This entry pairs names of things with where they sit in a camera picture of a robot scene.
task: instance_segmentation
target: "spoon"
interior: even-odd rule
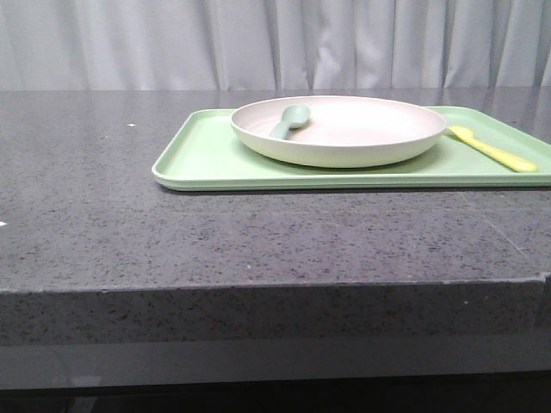
[[[310,120],[310,108],[306,105],[292,105],[283,110],[282,119],[275,125],[271,138],[285,139],[289,129],[303,127]]]
[[[468,127],[449,126],[448,131],[451,132],[454,138],[459,139],[464,144],[472,146],[477,151],[484,153],[488,157],[491,157],[516,172],[536,172],[539,169],[538,165],[528,159],[480,142],[474,137],[474,132]]]

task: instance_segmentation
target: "tray rim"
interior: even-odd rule
[[[489,121],[497,123],[507,129],[512,129],[516,133],[523,135],[532,144],[542,145],[550,148],[548,144],[520,129],[510,126],[501,120],[493,118],[491,115],[485,114],[477,109],[467,108],[462,106],[425,106],[435,110],[460,110],[462,112],[472,112],[477,116],[487,118]],[[346,188],[542,188],[551,187],[551,173],[546,172],[531,172],[529,173],[530,180],[526,182],[510,182],[510,177],[516,173],[511,172],[511,175],[503,174],[461,174],[460,176],[450,175],[427,175],[419,173],[410,174],[347,174],[333,175],[318,174],[307,176],[287,176],[285,178],[278,177],[263,177],[263,178],[219,178],[216,180],[202,179],[182,179],[170,178],[166,174],[158,171],[158,165],[163,161],[164,157],[173,149],[172,146],[179,140],[178,137],[184,130],[190,127],[191,122],[209,116],[225,116],[229,117],[237,110],[236,108],[208,108],[201,109],[190,113],[187,119],[182,123],[176,134],[173,136],[169,144],[163,149],[158,159],[151,167],[155,181],[164,187],[176,191],[254,191],[254,190],[292,190],[292,189],[346,189]],[[429,179],[428,182],[419,182],[419,179]],[[288,185],[282,185],[282,179],[289,182]]]

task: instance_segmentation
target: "countertop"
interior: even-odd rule
[[[0,93],[0,345],[518,334],[551,325],[539,188],[186,193],[194,111],[355,95],[474,108],[551,143],[551,89]]]

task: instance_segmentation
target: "curtain fold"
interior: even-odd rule
[[[0,89],[551,86],[551,0],[0,0]]]

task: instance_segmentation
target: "green tray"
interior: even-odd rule
[[[517,173],[455,139],[442,136],[427,152],[391,165],[329,169],[284,163],[260,155],[234,134],[235,109],[192,113],[152,166],[155,180],[177,191],[293,188],[528,187],[551,185],[551,145],[470,108],[430,107],[449,125],[540,166]]]

